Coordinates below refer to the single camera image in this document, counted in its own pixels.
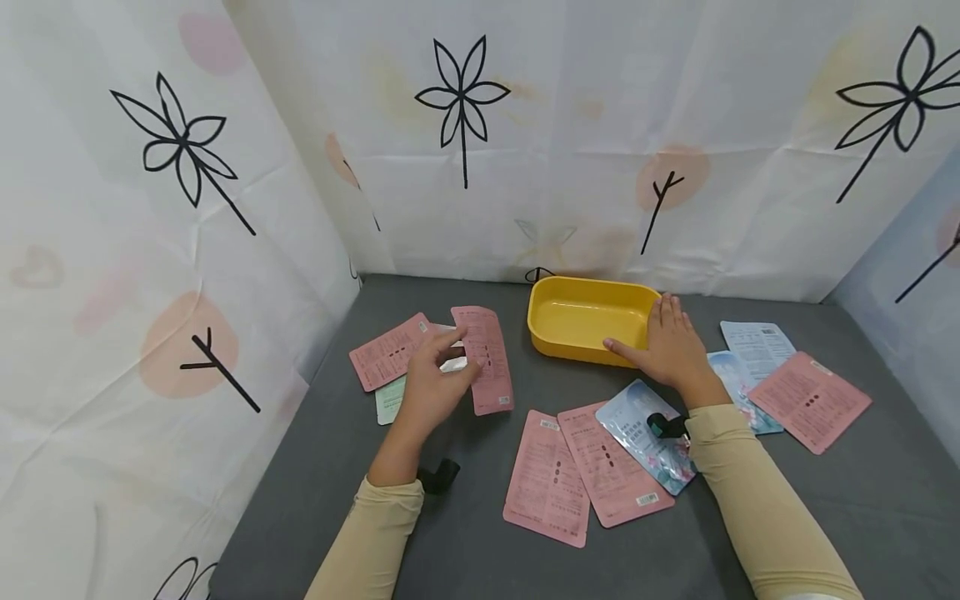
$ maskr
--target left hand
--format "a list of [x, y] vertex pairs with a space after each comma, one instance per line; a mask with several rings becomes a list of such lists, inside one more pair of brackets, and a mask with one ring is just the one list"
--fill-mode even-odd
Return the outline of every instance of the left hand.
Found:
[[440, 365], [464, 355], [451, 346], [467, 334], [466, 327], [436, 334], [410, 358], [403, 403], [391, 426], [391, 434], [415, 444], [426, 441], [434, 429], [453, 413], [482, 368], [470, 361], [459, 372], [441, 372]]

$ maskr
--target beige sleeve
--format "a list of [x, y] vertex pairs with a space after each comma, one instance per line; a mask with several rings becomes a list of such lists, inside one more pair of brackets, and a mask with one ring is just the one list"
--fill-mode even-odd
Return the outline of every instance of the beige sleeve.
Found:
[[830, 540], [732, 404], [690, 411], [690, 457], [707, 478], [759, 600], [863, 596]]
[[304, 600], [390, 600], [422, 506], [420, 480], [375, 488], [364, 477]]

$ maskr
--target barcode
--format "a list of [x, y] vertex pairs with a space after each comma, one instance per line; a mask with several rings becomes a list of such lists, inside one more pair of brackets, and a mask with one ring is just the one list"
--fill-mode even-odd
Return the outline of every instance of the barcode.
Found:
[[636, 499], [636, 503], [640, 506], [646, 506], [648, 504], [653, 504], [654, 502], [660, 502], [660, 497], [656, 492], [648, 493], [647, 495], [642, 495]]

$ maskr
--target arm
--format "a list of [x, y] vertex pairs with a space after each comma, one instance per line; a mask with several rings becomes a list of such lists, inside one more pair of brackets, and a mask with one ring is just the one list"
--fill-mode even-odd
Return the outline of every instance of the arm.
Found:
[[760, 600], [798, 594], [862, 599], [830, 540], [756, 440], [680, 300], [657, 300], [646, 350], [605, 345], [660, 383], [676, 388], [690, 412], [690, 457], [716, 496], [733, 549]]
[[423, 506], [420, 450], [481, 371], [472, 362], [460, 372], [440, 371], [444, 361], [463, 355], [462, 348], [450, 345], [466, 332], [458, 328], [434, 336], [410, 359], [400, 411], [304, 600], [393, 596], [403, 549]]

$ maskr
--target black clip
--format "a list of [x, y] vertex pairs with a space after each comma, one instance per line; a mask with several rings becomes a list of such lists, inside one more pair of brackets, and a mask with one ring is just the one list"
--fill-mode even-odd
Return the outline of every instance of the black clip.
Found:
[[668, 420], [663, 413], [654, 413], [647, 417], [647, 426], [654, 432], [658, 438], [684, 438], [689, 441], [690, 436], [686, 432], [686, 417], [680, 415], [674, 419]]
[[431, 495], [443, 495], [453, 485], [453, 480], [457, 478], [459, 472], [460, 465], [444, 458], [440, 461], [437, 472], [429, 471], [423, 467], [418, 468], [417, 479], [423, 484], [424, 492]]
[[546, 276], [556, 275], [556, 273], [554, 273], [553, 271], [550, 271], [549, 269], [546, 269], [544, 267], [537, 267], [535, 269], [531, 269], [530, 271], [527, 271], [526, 275], [524, 275], [523, 278], [527, 280], [527, 283], [537, 283], [538, 281], [540, 281], [540, 272], [546, 273], [547, 274]]

